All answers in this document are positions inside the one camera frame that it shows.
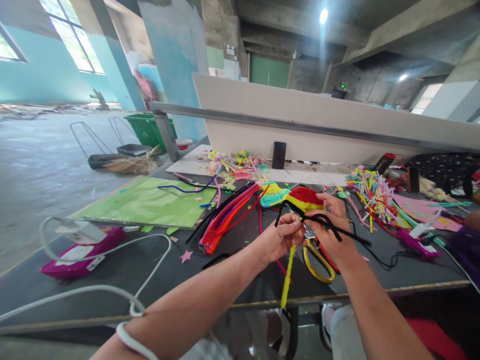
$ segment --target broom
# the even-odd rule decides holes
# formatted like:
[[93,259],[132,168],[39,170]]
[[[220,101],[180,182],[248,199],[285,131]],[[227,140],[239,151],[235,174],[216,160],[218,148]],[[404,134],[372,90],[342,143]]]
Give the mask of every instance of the broom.
[[110,172],[118,174],[149,175],[163,165],[161,162],[153,160],[159,148],[160,145],[157,145],[145,155],[121,158],[105,164],[103,167]]

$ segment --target concrete floor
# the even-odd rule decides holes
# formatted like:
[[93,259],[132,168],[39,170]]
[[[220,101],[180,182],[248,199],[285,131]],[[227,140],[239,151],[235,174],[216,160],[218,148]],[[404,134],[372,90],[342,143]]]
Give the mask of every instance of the concrete floor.
[[[120,142],[109,118],[125,115],[48,114],[36,120],[0,122],[0,274],[40,248],[38,228],[43,219],[68,216],[134,176],[90,169],[70,131],[71,123],[83,121],[116,153]],[[77,129],[85,152],[101,154],[83,128]],[[126,144],[138,144],[123,125],[120,131]],[[2,360],[86,360],[95,349],[0,337]],[[320,342],[317,326],[300,329],[296,359],[331,359]]]

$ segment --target trash bin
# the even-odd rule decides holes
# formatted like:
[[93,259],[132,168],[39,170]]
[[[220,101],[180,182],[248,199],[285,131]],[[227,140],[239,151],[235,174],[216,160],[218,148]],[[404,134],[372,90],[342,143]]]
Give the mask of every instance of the trash bin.
[[[162,136],[160,135],[157,122],[155,121],[155,117],[151,112],[128,115],[124,118],[130,123],[131,128],[140,141],[140,144],[150,146],[152,148],[160,145],[164,152],[167,151]],[[170,118],[169,120],[171,129],[173,130],[173,135],[176,139],[177,133],[175,132],[174,122]]]

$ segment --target hand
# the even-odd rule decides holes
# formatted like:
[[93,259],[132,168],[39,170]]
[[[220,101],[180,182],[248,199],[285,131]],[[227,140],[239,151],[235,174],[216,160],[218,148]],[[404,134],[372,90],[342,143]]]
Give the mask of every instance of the hand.
[[320,200],[323,200],[328,211],[337,218],[347,217],[347,207],[345,206],[345,203],[338,197],[330,195],[326,192],[319,192],[316,194],[316,197]]
[[[347,232],[351,231],[349,221],[346,217],[338,217],[330,212],[323,210],[309,211],[305,215],[308,217],[312,217],[315,214],[326,215],[331,220],[333,225],[335,225],[337,228],[340,228]],[[318,237],[318,240],[322,244],[323,248],[338,265],[340,271],[342,271],[342,267],[346,266],[350,262],[350,260],[352,260],[356,257],[356,255],[359,254],[351,237],[339,232],[339,235],[342,239],[342,242],[339,242],[335,237],[334,232],[330,229],[326,230],[320,223],[312,220],[305,220],[305,224],[310,226],[315,232],[315,235]]]
[[304,233],[305,228],[300,222],[300,216],[289,212],[280,218],[278,227],[272,222],[254,243],[259,244],[265,259],[272,263],[284,256],[293,245],[307,245]]

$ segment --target black table surface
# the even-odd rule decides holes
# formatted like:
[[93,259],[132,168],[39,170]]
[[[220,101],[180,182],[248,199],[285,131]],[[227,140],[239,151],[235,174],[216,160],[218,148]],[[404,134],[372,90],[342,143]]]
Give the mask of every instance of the black table surface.
[[[170,164],[164,165],[152,176],[176,180],[174,175],[166,172],[169,166]],[[206,176],[189,175],[188,177],[201,184],[208,182]],[[241,182],[236,183],[236,186],[237,189],[240,188]],[[418,197],[408,193],[402,195]],[[250,200],[249,205],[253,206],[255,198],[256,196]],[[238,217],[247,209],[248,206],[244,206]],[[271,209],[263,210],[264,229],[274,221],[277,214]],[[392,255],[405,250],[400,240],[388,235],[382,229],[373,234],[370,233],[360,224],[351,209],[350,215],[356,224],[358,235],[371,241],[371,250],[384,262],[389,263]],[[114,225],[108,222],[94,222],[94,224]],[[166,229],[160,227],[154,228],[148,234],[129,232],[123,242],[145,235],[165,233]],[[198,239],[185,244],[191,233],[191,230],[180,229],[172,235],[178,238],[178,242],[172,242],[170,253],[139,296],[139,300],[146,307],[201,272],[202,266],[214,257],[223,253],[232,254],[252,242],[259,235],[258,207],[252,209],[238,226],[223,236],[214,255],[203,254],[199,249]],[[71,246],[72,243],[64,237],[51,242],[51,247],[57,254]],[[381,285],[391,295],[433,288],[464,287],[469,284],[462,271],[446,253],[437,258],[435,263],[420,261],[417,258],[399,257],[398,265],[386,271],[360,244],[356,243],[356,246],[358,251],[370,260],[369,265]],[[162,236],[141,240],[108,255],[90,275],[69,283],[61,283],[39,272],[39,269],[50,261],[46,253],[40,249],[0,277],[0,314],[46,297],[90,285],[112,285],[135,294],[167,247],[168,243]],[[182,264],[180,256],[185,250],[193,251],[193,254],[190,260]],[[313,267],[320,274],[327,274],[316,260],[312,257],[310,259]],[[284,256],[280,261],[286,268],[288,256]],[[337,275],[332,284],[316,280],[303,264],[300,249],[297,250],[297,257],[294,258],[291,278],[293,284],[290,285],[288,293],[288,306],[319,304],[348,297],[342,276]],[[270,264],[238,297],[232,308],[259,310],[280,307],[284,279],[278,264]],[[128,301],[116,294],[106,291],[81,293],[44,304],[3,321],[0,323],[0,335],[115,324],[130,318],[128,309]]]

